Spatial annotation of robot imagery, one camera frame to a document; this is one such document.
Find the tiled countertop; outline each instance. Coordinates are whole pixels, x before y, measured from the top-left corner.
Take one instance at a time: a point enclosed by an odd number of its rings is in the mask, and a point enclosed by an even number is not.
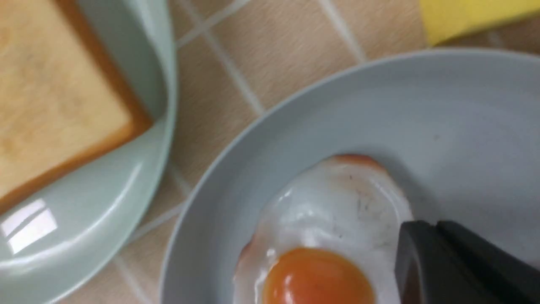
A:
[[[265,111],[328,75],[426,47],[418,0],[171,0],[178,129],[159,193],[130,242],[63,303],[158,303],[182,202],[220,151]],[[449,43],[540,54],[540,18]]]

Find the fried egg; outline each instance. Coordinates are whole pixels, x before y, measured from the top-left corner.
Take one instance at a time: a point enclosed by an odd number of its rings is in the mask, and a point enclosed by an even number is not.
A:
[[[263,208],[235,270],[235,304],[400,303],[394,264],[409,203],[387,171],[338,155]]]

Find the light blue plate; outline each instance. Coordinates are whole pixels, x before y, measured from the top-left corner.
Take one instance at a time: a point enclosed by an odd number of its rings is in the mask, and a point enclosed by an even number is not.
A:
[[[177,77],[166,1],[79,4],[155,125],[0,216],[2,304],[53,302],[92,278],[135,229],[167,161]]]
[[[414,218],[458,221],[540,268],[539,79],[539,57],[439,50],[370,62],[295,94],[234,140],[186,202],[162,304],[232,303],[238,257],[265,203],[341,153],[383,164]]]

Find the toast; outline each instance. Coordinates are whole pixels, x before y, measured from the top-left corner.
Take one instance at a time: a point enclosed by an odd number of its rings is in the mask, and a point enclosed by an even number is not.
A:
[[[0,1],[0,213],[151,124],[76,1]]]

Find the tile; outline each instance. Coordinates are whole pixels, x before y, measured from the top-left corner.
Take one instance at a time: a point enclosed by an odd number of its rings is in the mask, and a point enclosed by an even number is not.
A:
[[[161,184],[159,185],[154,200],[150,207],[148,207],[148,210],[139,225],[144,225],[181,204],[186,199],[186,195],[188,194],[182,193],[180,188],[176,185],[176,182],[170,173],[170,168],[167,168],[161,179]]]
[[[180,102],[171,158],[195,186],[256,115],[202,37],[178,51]]]
[[[234,0],[193,0],[191,3],[203,18],[212,16],[215,12],[231,4]]]
[[[193,28],[193,25],[190,17],[178,3],[178,0],[169,0],[169,9],[174,28],[174,38],[179,39],[189,32]]]
[[[507,25],[498,32],[507,48],[540,54],[540,17]]]
[[[159,278],[165,250],[177,216],[145,236],[128,244],[120,252],[126,267],[153,303],[159,302]]]
[[[418,0],[333,0],[370,59],[426,47]]]
[[[458,48],[493,48],[489,41],[487,32],[468,35],[444,42],[439,47],[458,47]]]
[[[109,263],[90,282],[80,287],[61,304],[118,304],[140,303],[120,275],[117,267]]]
[[[212,30],[265,108],[356,64],[314,0],[251,0]]]

